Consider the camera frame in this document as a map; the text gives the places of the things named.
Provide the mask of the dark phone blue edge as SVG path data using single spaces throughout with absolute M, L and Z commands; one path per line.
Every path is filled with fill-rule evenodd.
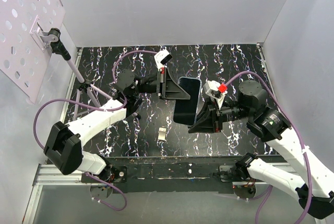
M 173 121 L 178 124 L 191 126 L 196 121 L 201 80 L 181 77 L 178 79 L 178 84 L 190 95 L 190 99 L 176 100 Z

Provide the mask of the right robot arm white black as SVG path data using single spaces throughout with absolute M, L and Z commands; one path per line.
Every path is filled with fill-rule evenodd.
M 247 153 L 234 167 L 220 171 L 225 180 L 250 179 L 266 182 L 296 199 L 309 215 L 325 219 L 333 214 L 333 172 L 306 146 L 284 115 L 266 105 L 268 92 L 254 80 L 239 84 L 235 101 L 224 99 L 227 87 L 216 81 L 204 85 L 205 103 L 189 133 L 219 133 L 223 123 L 246 120 L 251 133 L 276 150 L 295 173 L 274 167 Z

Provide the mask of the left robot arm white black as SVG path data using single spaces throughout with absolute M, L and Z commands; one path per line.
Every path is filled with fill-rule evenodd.
M 110 125 L 134 114 L 142 103 L 141 93 L 155 93 L 164 100 L 190 99 L 166 67 L 147 77 L 125 69 L 118 74 L 114 87 L 116 95 L 102 107 L 68 124 L 57 122 L 52 126 L 44 154 L 63 175 L 78 170 L 93 174 L 99 182 L 111 177 L 112 165 L 101 155 L 84 151 L 84 146 Z

